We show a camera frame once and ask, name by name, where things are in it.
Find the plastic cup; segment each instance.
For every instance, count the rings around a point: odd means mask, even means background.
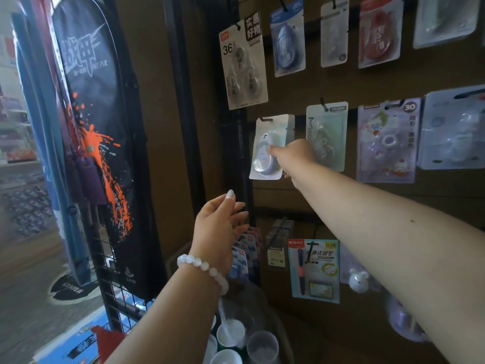
[[[279,344],[275,335],[268,331],[256,331],[247,340],[250,364],[278,363]]]
[[[204,356],[203,364],[210,364],[215,354],[217,354],[217,339],[214,335],[209,335],[209,342],[207,342],[206,355]]]
[[[226,349],[215,354],[210,364],[243,364],[243,360],[234,350]]]
[[[217,329],[219,350],[242,349],[245,345],[246,327],[237,319],[227,319],[227,330],[223,325]]]

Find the wire grid rack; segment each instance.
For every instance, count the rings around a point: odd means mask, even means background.
[[[106,215],[104,206],[99,207],[99,215]],[[88,247],[93,260],[93,268],[100,284],[101,296],[111,330],[128,332],[145,315],[153,300],[145,302],[130,293],[121,284],[121,274],[117,268],[116,255],[109,241],[106,228],[97,219],[98,209],[91,208],[92,235],[88,237]]]

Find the white beaded bracelet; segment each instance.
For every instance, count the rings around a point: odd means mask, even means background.
[[[214,267],[209,268],[209,263],[203,262],[200,258],[195,258],[193,255],[189,254],[182,254],[177,258],[177,265],[180,267],[182,264],[188,263],[193,264],[195,267],[200,267],[203,271],[209,271],[209,275],[214,277],[214,280],[221,286],[221,295],[227,294],[229,291],[229,282],[217,272],[217,269]]]

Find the hand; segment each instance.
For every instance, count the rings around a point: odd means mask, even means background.
[[[236,202],[234,192],[229,190],[227,195],[207,202],[196,218],[190,254],[209,263],[223,276],[232,267],[231,246],[249,227],[239,226],[248,215],[246,211],[239,212],[245,205]]]
[[[297,139],[286,147],[271,146],[268,153],[278,158],[286,178],[297,176],[302,165],[316,163],[313,147],[306,139]]]

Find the white mouse figurine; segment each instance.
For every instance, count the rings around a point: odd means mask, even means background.
[[[351,269],[349,278],[349,286],[356,293],[365,293],[369,289],[369,275],[368,272],[357,272],[355,269]]]

